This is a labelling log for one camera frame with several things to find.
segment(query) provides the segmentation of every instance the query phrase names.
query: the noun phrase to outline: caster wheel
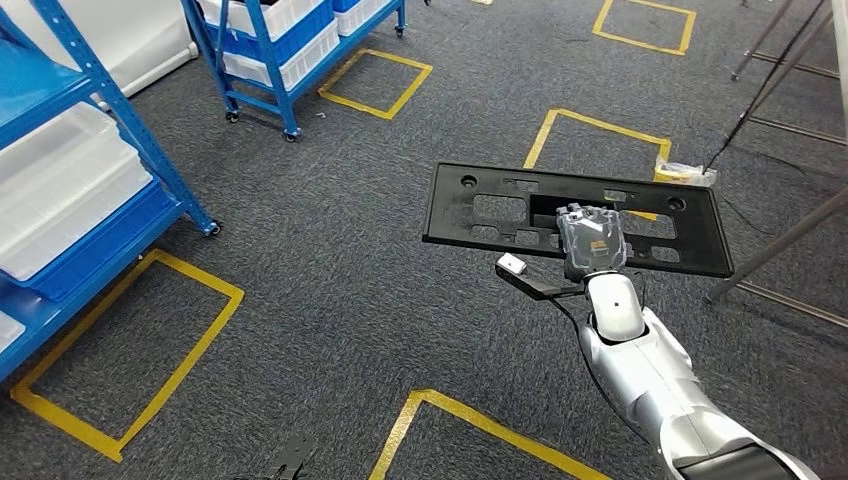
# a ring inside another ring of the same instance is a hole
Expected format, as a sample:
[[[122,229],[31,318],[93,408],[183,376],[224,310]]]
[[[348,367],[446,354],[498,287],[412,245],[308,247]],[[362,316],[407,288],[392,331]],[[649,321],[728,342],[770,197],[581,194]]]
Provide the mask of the caster wheel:
[[[213,218],[212,223],[214,223],[215,226],[212,227],[212,230],[209,230],[209,233],[206,234],[207,237],[217,237],[221,233],[221,222]]]

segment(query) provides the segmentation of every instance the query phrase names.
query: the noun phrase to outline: robot forearm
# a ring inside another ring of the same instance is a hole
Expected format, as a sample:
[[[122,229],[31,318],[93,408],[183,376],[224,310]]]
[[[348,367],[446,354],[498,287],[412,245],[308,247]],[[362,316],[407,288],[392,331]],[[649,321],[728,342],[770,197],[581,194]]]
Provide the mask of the robot forearm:
[[[627,277],[593,276],[587,293],[594,313],[579,327],[587,363],[646,434],[668,478],[818,478],[707,398],[689,355],[650,309],[639,306]]]

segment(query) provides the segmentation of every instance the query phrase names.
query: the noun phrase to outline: black cable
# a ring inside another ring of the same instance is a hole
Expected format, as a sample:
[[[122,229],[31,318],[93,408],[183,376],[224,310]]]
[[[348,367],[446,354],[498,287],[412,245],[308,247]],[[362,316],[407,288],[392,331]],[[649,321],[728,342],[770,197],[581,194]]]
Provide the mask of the black cable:
[[[557,302],[553,298],[549,299],[549,301],[553,304],[554,307],[556,307],[557,310],[565,314],[565,316],[568,317],[569,320],[571,320],[571,324],[574,326],[574,332],[577,335],[580,335],[580,329],[577,327],[577,320],[574,318],[574,315],[572,315],[567,308],[565,308],[561,303]],[[586,357],[586,352],[584,352],[582,348],[580,348],[580,356],[583,357],[583,363],[586,365],[586,371],[589,372],[589,377],[592,379],[592,383],[595,384],[595,388],[604,398],[604,401],[607,402],[607,405],[609,405],[610,409],[615,412],[615,415],[618,417],[619,420],[622,421],[622,423],[627,425],[627,428],[629,428],[631,432],[633,432],[637,437],[641,438],[642,441],[644,441],[645,443],[650,444],[651,442],[649,442],[648,439],[645,438],[644,435],[642,435],[642,432],[636,430],[636,427],[634,427],[629,421],[627,421],[627,419],[624,418],[624,415],[622,415],[621,412],[619,412],[618,409],[615,408],[615,404],[612,402],[612,399],[609,398],[607,392],[604,391],[603,387],[601,387],[601,383],[598,381],[598,378],[595,377],[595,372],[592,371],[592,368],[589,365],[589,359]]]
[[[648,277],[642,274],[642,272],[636,272],[633,274],[634,277],[638,276],[642,279],[642,306],[648,304]]]
[[[774,76],[775,72],[777,72],[777,69],[780,68],[780,66],[786,60],[786,57],[789,56],[789,51],[792,49],[792,47],[795,46],[795,43],[798,41],[798,39],[801,38],[801,35],[804,33],[804,30],[807,29],[807,27],[813,21],[813,18],[815,18],[816,14],[819,13],[819,9],[821,9],[821,6],[824,5],[825,1],[826,0],[819,0],[819,4],[816,5],[815,9],[813,9],[813,13],[811,13],[810,16],[807,17],[807,20],[804,21],[804,24],[801,25],[801,28],[798,29],[797,32],[795,32],[795,36],[792,37],[792,40],[790,40],[789,44],[786,45],[786,48],[783,49],[783,52],[780,54],[780,57],[778,57],[777,61],[774,62],[774,66],[771,68],[771,71],[769,72],[763,84],[760,85],[760,89],[757,90],[757,94],[754,95],[754,99],[751,100],[751,103],[748,105],[748,108],[745,109],[745,113],[743,113],[739,117],[739,121],[736,122],[736,126],[733,127],[733,130],[730,132],[730,135],[728,135],[727,139],[725,139],[724,145],[721,146],[719,151],[715,155],[713,155],[713,158],[711,158],[710,161],[707,162],[707,164],[704,166],[704,170],[701,172],[702,174],[707,173],[707,169],[709,169],[713,165],[713,163],[715,163],[715,161],[718,159],[718,156],[724,153],[727,147],[730,146],[730,142],[732,142],[733,139],[736,138],[736,135],[739,133],[739,130],[742,129],[742,125],[745,123],[748,117],[750,117],[751,114],[754,113],[754,103],[756,103],[757,99],[760,98],[760,94],[763,93],[763,91],[766,89],[766,85],[768,85],[769,80],[771,80],[771,77]]]
[[[721,199],[724,200],[724,203],[726,203],[727,206],[730,207],[731,210],[733,210],[733,213],[738,215],[739,218],[741,218],[743,222],[748,224],[749,227],[753,228],[754,230],[756,230],[760,233],[764,233],[766,235],[774,235],[774,232],[769,232],[767,230],[763,230],[762,228],[758,228],[756,225],[754,225],[753,222],[751,222],[751,220],[748,219],[748,217],[746,217],[741,211],[739,211],[739,209],[736,208],[736,205],[734,205],[730,200],[728,200],[726,196],[724,196],[724,195],[720,195],[720,196],[721,196]]]

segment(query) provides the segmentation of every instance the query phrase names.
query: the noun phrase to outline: small white object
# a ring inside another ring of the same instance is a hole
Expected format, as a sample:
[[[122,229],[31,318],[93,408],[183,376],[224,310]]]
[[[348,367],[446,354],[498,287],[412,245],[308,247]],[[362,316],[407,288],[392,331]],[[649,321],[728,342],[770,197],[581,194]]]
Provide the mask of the small white object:
[[[338,45],[339,36],[336,34],[336,20],[333,20],[321,30],[321,33],[280,67],[280,74],[283,76],[286,91],[291,91],[296,87]],[[227,73],[271,86],[271,78],[268,76],[268,69],[265,68],[264,63],[244,55],[228,52],[224,52],[223,56]]]
[[[601,337],[626,342],[644,333],[642,309],[629,278],[619,273],[598,275],[589,279],[586,289]]]
[[[6,350],[18,337],[24,333],[26,327],[21,322],[0,312],[0,352]]]
[[[334,12],[336,20],[339,21],[339,35],[353,35],[353,32],[388,3],[389,0],[361,0],[346,12]]]
[[[527,270],[527,263],[510,253],[505,253],[498,260],[498,266],[509,270],[515,275],[521,275]]]
[[[324,0],[278,0],[273,5],[260,5],[268,36],[275,41],[289,29],[297,25],[309,12]],[[206,21],[212,25],[221,24],[221,0],[200,0],[200,8]],[[253,37],[256,31],[247,13],[247,6],[240,2],[230,2],[227,10],[227,24],[230,28],[242,31]]]
[[[712,187],[718,177],[718,172],[712,168],[704,172],[703,165],[693,167],[682,163],[669,162],[659,156],[654,166],[654,173],[654,180],[657,182],[694,185],[696,187]]]
[[[152,179],[108,115],[71,107],[0,150],[0,270],[30,279]]]

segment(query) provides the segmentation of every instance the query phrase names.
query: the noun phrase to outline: black bracket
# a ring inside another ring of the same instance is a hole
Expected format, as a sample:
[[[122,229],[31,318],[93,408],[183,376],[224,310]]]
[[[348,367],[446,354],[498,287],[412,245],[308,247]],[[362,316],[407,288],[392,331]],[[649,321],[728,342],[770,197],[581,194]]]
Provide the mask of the black bracket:
[[[300,469],[312,456],[317,443],[314,436],[306,433],[292,435],[282,451],[274,457],[263,477],[271,480],[297,480]]]
[[[478,195],[524,200],[523,220],[475,214]],[[665,215],[674,238],[625,233],[632,249],[627,265],[668,272],[729,277],[733,263],[709,188],[609,178],[584,177],[453,163],[436,165],[423,240],[520,255],[563,258],[556,239],[556,209],[570,203]],[[475,227],[494,227],[494,238]],[[534,233],[536,244],[519,244],[520,231]],[[675,250],[679,261],[658,258],[655,247]]]
[[[583,285],[557,287],[540,280],[533,279],[527,274],[516,274],[506,268],[495,265],[495,273],[505,280],[506,283],[521,290],[522,293],[536,301],[552,300],[555,298],[574,297],[584,295],[586,289]]]

